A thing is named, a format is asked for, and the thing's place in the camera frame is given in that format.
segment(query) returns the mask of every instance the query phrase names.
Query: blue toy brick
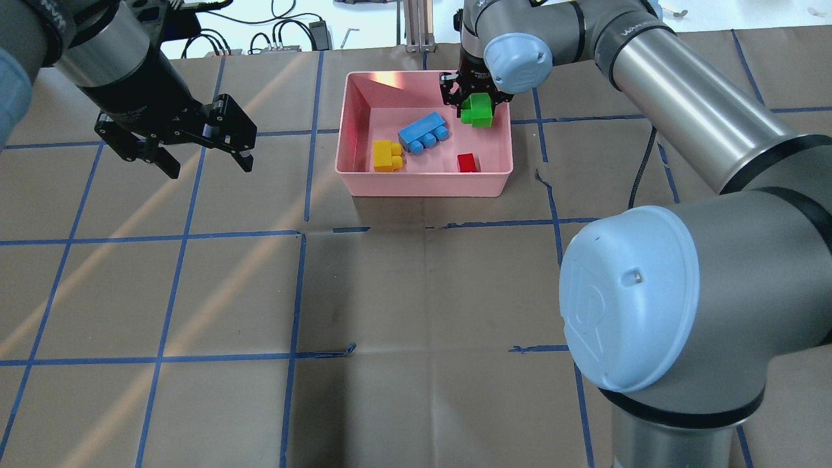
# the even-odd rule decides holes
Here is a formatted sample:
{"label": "blue toy brick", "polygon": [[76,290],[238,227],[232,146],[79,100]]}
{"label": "blue toy brick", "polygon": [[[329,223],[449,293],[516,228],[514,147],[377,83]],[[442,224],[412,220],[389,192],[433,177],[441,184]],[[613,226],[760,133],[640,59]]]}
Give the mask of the blue toy brick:
{"label": "blue toy brick", "polygon": [[424,148],[436,146],[437,141],[447,140],[450,136],[445,119],[437,112],[418,119],[399,130],[399,143],[406,152],[421,154]]}

